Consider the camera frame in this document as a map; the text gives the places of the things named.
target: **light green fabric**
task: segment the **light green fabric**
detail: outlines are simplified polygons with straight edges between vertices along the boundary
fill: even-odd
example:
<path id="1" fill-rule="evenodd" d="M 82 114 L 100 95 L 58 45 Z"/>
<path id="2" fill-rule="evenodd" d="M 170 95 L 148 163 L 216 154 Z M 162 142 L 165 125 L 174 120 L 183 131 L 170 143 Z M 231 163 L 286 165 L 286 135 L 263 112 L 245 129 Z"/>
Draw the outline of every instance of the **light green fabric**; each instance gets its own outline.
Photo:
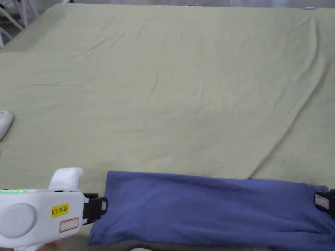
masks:
<path id="1" fill-rule="evenodd" d="M 335 187 L 335 10 L 56 5 L 0 52 L 0 185 L 81 167 Z M 83 228 L 87 234 L 89 228 Z"/>

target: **white handle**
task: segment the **white handle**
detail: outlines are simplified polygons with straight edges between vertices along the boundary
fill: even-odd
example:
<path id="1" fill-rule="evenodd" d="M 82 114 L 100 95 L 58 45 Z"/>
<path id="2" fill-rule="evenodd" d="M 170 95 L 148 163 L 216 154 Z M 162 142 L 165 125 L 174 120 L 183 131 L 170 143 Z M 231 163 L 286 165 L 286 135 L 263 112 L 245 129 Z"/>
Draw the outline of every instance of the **white handle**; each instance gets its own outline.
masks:
<path id="1" fill-rule="evenodd" d="M 78 167 L 58 169 L 52 176 L 48 189 L 79 189 L 83 169 Z"/>

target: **folded fabric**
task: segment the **folded fabric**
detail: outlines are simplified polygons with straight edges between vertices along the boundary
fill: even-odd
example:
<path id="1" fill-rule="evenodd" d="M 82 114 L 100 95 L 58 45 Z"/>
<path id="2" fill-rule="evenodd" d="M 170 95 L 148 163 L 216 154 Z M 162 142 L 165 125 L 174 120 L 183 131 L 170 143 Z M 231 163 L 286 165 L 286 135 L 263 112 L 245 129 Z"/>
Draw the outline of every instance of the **folded fabric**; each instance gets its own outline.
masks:
<path id="1" fill-rule="evenodd" d="M 279 251 L 335 249 L 335 220 L 314 205 L 325 186 L 110 171 L 106 215 L 89 245 L 126 240 Z"/>

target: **white controller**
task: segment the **white controller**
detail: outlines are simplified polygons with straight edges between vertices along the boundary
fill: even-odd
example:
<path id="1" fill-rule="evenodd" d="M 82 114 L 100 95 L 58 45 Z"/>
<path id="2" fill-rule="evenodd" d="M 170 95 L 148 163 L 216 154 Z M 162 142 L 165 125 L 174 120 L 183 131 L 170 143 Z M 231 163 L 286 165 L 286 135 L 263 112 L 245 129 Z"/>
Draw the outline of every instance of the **white controller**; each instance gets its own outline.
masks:
<path id="1" fill-rule="evenodd" d="M 13 122 L 13 114 L 8 111 L 0 111 L 0 140 L 6 135 Z"/>
<path id="2" fill-rule="evenodd" d="M 48 189 L 0 190 L 0 247 L 37 250 L 104 215 L 107 199 L 83 194 L 82 174 L 81 168 L 63 168 L 55 172 Z"/>

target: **blue cloth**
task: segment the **blue cloth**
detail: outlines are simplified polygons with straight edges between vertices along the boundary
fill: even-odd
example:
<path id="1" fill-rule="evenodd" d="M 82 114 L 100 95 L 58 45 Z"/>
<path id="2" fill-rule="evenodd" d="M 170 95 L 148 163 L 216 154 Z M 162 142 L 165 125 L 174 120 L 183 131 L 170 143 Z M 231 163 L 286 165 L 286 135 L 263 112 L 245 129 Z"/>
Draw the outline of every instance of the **blue cloth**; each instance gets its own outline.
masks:
<path id="1" fill-rule="evenodd" d="M 335 250 L 335 220 L 316 209 L 325 186 L 110 171 L 108 212 L 89 245 L 125 240 L 192 246 Z"/>

